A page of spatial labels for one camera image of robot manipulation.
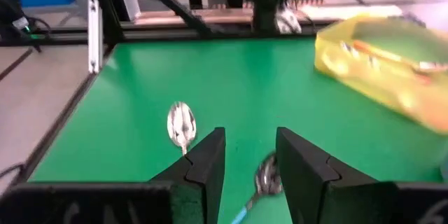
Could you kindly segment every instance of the black cable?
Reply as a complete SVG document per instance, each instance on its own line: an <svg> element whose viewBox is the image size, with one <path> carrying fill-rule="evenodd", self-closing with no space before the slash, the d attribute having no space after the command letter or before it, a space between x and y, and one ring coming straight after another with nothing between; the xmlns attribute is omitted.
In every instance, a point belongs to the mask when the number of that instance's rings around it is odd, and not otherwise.
<svg viewBox="0 0 448 224"><path fill-rule="evenodd" d="M297 0L294 0L294 2L295 2L295 4L294 4L295 5L295 10L297 11L298 10ZM314 23L314 21L306 13L304 13L303 11L302 11L302 14L304 15L305 19L307 19L311 23L311 26L313 27L313 32L317 33L316 24Z"/></svg>
<svg viewBox="0 0 448 224"><path fill-rule="evenodd" d="M0 172L0 179L2 179L4 176L10 174L11 172L15 171L16 169L19 169L19 172L21 172L21 171L23 171L24 168L25 168L25 164L22 164L22 163L11 165L10 167L8 167Z"/></svg>

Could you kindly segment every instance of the gray floor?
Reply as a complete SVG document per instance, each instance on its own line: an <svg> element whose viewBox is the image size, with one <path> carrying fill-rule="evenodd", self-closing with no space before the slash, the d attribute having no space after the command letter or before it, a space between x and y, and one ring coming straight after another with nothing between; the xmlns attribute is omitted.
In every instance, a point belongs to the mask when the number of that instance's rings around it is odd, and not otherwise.
<svg viewBox="0 0 448 224"><path fill-rule="evenodd" d="M179 0L187 4L188 0ZM324 0L357 4L359 0ZM361 0L364 4L397 4L429 27L448 31L448 0ZM73 13L38 14L52 26L85 25ZM28 48L0 48L0 71ZM34 52L0 81L0 171L24 161L87 76L85 46L46 47ZM0 180L0 193L8 178Z"/></svg>

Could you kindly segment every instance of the spoon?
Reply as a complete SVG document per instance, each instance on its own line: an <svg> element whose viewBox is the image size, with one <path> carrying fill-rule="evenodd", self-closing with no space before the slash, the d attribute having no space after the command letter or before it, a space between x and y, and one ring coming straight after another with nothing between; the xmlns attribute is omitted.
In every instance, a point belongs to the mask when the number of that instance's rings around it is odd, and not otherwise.
<svg viewBox="0 0 448 224"><path fill-rule="evenodd" d="M241 223L247 212L262 196L278 195L283 192L275 152L270 153L258 167L255 173L255 188L255 193L232 221L232 224Z"/></svg>
<svg viewBox="0 0 448 224"><path fill-rule="evenodd" d="M169 138L187 154L188 146L196 137L196 120L185 102L175 102L168 112L167 129Z"/></svg>

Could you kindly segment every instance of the green table surface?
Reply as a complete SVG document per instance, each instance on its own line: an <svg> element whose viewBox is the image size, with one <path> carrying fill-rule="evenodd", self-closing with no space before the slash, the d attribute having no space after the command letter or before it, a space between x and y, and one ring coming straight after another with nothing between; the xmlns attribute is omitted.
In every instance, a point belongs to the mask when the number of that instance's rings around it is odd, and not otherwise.
<svg viewBox="0 0 448 224"><path fill-rule="evenodd" d="M167 134L175 101L195 114L195 144L225 127L219 223L254 193L278 126L380 181L441 181L446 137L321 75L313 62L312 38L119 45L30 181L151 179L181 156ZM291 223L284 195L260 200L244 223Z"/></svg>

